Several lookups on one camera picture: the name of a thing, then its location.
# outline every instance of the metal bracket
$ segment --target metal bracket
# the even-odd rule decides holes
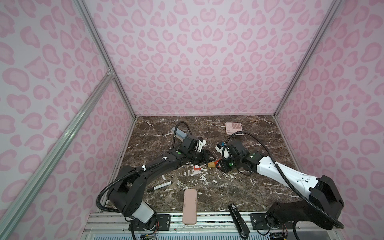
[[[268,230],[269,226],[265,224],[265,213],[262,214],[250,214],[253,230]],[[292,222],[285,223],[287,229],[292,229]]]
[[[159,222],[158,231],[169,231],[170,226],[170,215],[169,214],[158,214],[156,220]],[[131,225],[134,225],[134,231],[146,231],[144,228],[139,226],[139,220],[136,218],[131,221],[128,230],[131,231]]]

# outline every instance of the pink leopard print wallpaper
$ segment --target pink leopard print wallpaper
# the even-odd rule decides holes
[[[383,13],[346,1],[278,118],[305,172],[338,186],[346,240],[384,236]]]
[[[71,0],[0,3],[0,218],[105,73]]]
[[[79,239],[125,147],[131,121],[110,83],[10,240]]]
[[[139,115],[272,114],[331,0],[86,0]]]

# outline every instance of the brown marble tabletop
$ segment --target brown marble tabletop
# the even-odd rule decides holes
[[[165,152],[172,144],[170,129],[178,121],[185,121],[195,136],[201,136],[207,144],[205,148],[219,157],[215,146],[228,138],[225,132],[226,122],[240,122],[243,130],[258,136],[274,155],[276,161],[294,168],[272,116],[182,116],[182,117],[139,117],[129,140],[122,167],[141,166]],[[187,128],[180,125],[184,132]],[[249,136],[236,136],[249,150],[265,150]],[[300,200],[289,188],[282,184],[253,173],[241,175],[236,170],[222,173],[218,169],[203,166],[195,171],[193,166],[182,166],[154,180],[147,188],[172,181],[172,185],[145,192],[143,200],[157,212],[182,212],[185,189],[197,190],[197,211],[212,212],[227,210],[234,203],[240,211],[266,211],[274,201],[294,202]]]

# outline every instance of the marker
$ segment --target marker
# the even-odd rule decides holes
[[[159,188],[162,188],[162,187],[171,185],[171,184],[172,184],[172,181],[169,181],[169,182],[163,183],[163,184],[161,184],[161,185],[159,185],[159,186],[152,187],[152,188],[148,189],[147,192],[151,192],[151,191],[154,191],[154,190],[156,190],[156,189],[159,189]]]

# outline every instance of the white robotic arm segment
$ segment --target white robotic arm segment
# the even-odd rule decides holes
[[[263,157],[259,160],[259,162],[260,163],[256,166],[258,174],[272,178],[273,180],[276,180],[277,182],[288,187],[270,157]],[[308,198],[311,194],[310,188],[314,188],[318,183],[317,177],[296,171],[281,163],[276,163],[280,166],[281,170],[284,172],[285,176],[292,183],[292,185],[299,190],[301,194]]]

